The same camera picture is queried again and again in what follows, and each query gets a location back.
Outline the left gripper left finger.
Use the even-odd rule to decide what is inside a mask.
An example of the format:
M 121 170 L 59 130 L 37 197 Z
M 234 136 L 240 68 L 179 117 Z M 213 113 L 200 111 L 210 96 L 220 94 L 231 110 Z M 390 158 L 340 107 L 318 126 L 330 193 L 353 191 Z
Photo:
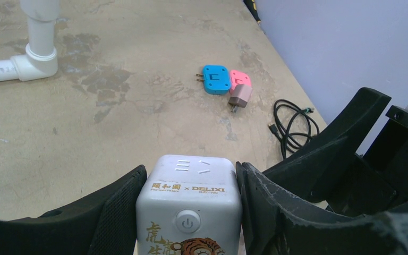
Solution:
M 0 220 L 0 254 L 133 254 L 143 165 L 37 218 Z

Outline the dusty pink plug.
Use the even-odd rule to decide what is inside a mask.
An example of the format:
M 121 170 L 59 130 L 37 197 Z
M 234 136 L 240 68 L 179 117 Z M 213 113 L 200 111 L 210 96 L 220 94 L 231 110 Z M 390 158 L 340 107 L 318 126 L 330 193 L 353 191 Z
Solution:
M 231 94 L 228 104 L 231 112 L 236 113 L 239 108 L 245 108 L 252 94 L 252 87 L 247 84 L 238 84 Z

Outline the blue plug adapter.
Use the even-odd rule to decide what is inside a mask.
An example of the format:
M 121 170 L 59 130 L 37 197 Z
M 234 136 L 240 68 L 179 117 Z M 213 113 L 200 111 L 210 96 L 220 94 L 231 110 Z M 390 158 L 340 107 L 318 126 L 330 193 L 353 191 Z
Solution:
M 222 65 L 205 65 L 196 77 L 203 83 L 205 92 L 211 95 L 227 94 L 231 88 L 229 71 Z

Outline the white cube power socket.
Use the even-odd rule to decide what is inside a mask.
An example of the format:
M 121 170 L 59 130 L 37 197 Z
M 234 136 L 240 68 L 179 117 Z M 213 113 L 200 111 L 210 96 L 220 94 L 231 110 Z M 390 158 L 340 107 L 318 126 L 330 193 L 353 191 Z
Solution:
M 242 201 L 220 157 L 164 155 L 136 201 L 138 254 L 237 254 Z

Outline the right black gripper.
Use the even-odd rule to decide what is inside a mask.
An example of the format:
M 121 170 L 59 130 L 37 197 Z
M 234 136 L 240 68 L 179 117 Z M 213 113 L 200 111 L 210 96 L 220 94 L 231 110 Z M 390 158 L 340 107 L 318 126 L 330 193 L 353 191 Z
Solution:
M 332 192 L 326 209 L 349 217 L 408 202 L 407 109 L 391 106 L 370 148 L 355 156 L 390 101 L 390 96 L 362 87 L 319 135 L 263 174 L 309 202 L 321 202 Z

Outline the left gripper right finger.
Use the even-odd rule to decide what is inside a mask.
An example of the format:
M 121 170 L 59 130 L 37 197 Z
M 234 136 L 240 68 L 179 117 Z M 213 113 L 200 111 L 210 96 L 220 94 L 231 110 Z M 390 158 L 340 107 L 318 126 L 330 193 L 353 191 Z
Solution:
M 408 254 L 408 213 L 346 217 L 277 185 L 250 163 L 236 163 L 247 254 Z

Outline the pink plug adapter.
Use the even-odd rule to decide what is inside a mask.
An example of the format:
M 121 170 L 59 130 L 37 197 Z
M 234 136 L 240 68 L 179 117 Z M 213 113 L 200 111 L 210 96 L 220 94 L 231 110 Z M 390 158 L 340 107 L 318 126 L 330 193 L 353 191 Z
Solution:
M 239 84 L 246 84 L 248 86 L 251 86 L 251 79 L 250 77 L 238 70 L 231 70 L 229 72 L 229 78 L 231 82 L 231 88 L 229 89 L 229 93 L 232 94 L 233 91 L 235 90 L 236 86 Z

